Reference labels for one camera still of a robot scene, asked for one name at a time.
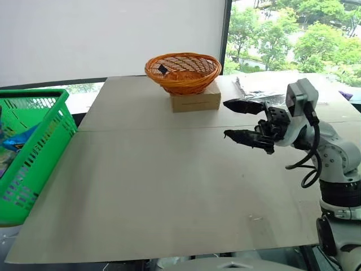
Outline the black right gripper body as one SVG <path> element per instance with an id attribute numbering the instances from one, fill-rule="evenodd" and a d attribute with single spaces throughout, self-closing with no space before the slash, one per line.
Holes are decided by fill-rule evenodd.
<path id="1" fill-rule="evenodd" d="M 254 131 L 271 138 L 275 142 L 283 140 L 290 124 L 286 110 L 269 106 L 266 102 L 263 102 L 262 105 L 266 120 L 261 119 L 254 127 Z"/>

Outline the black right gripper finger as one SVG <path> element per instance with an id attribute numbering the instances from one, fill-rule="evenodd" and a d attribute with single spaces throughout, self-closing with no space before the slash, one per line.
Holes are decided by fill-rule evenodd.
<path id="1" fill-rule="evenodd" d="M 251 130 L 225 130 L 223 134 L 225 138 L 229 137 L 238 144 L 263 149 L 267 154 L 274 153 L 274 140 L 262 133 Z"/>
<path id="2" fill-rule="evenodd" d="M 258 103 L 244 99 L 226 100 L 223 102 L 223 105 L 233 112 L 242 113 L 242 114 L 249 113 L 252 115 L 257 115 L 265 109 L 263 103 Z"/>

